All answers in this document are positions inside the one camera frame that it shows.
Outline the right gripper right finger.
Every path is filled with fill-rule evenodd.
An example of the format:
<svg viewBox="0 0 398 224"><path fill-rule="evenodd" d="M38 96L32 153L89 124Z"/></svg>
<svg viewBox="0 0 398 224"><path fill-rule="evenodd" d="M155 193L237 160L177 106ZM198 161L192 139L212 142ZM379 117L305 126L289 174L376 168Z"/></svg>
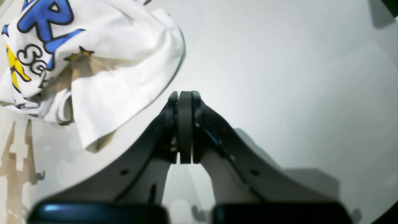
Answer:
<svg viewBox="0 0 398 224"><path fill-rule="evenodd" d="M262 159L199 92L186 92L192 161L209 174L212 224L351 224L346 209Z"/></svg>

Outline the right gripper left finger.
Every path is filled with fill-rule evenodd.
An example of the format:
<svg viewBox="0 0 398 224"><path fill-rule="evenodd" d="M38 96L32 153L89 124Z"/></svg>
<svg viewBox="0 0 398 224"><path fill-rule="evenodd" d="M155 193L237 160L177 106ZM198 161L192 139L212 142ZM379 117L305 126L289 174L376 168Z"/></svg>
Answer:
<svg viewBox="0 0 398 224"><path fill-rule="evenodd" d="M173 92L136 142L107 167L38 202L29 224L169 224L162 207L168 170L177 161Z"/></svg>

